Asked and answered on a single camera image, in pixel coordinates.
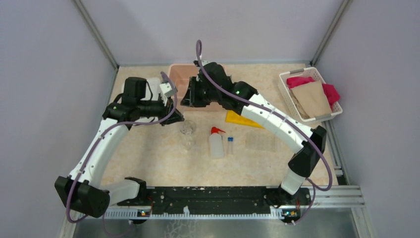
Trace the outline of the blue capped tube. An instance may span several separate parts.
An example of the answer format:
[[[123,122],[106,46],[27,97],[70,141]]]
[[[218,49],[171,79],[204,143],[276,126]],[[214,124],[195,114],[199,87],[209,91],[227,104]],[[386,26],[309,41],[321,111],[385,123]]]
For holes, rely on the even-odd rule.
[[[227,138],[227,154],[228,155],[233,154],[233,137]]]

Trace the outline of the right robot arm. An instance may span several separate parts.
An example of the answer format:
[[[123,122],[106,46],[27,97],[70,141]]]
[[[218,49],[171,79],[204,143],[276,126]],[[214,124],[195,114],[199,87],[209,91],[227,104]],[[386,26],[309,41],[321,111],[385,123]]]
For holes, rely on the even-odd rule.
[[[311,128],[293,120],[269,103],[256,88],[244,81],[233,82],[224,68],[215,62],[194,61],[199,71],[191,76],[181,105],[204,108],[212,103],[223,109],[250,119],[292,150],[288,172],[280,183],[279,199],[284,204],[297,200],[302,183],[311,176],[318,161],[323,158],[326,130],[322,126]]]

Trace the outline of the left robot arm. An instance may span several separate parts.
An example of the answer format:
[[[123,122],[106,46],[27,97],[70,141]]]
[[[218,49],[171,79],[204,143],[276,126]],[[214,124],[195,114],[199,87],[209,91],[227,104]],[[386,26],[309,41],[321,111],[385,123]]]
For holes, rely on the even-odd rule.
[[[144,180],[126,177],[101,186],[105,169],[116,148],[134,125],[167,125],[184,121],[177,110],[177,89],[165,73],[158,85],[140,77],[125,79],[122,93],[106,107],[100,127],[84,156],[68,176],[59,176],[54,187],[66,208],[67,220],[78,223],[99,218],[110,205],[131,200],[143,205],[149,198]]]

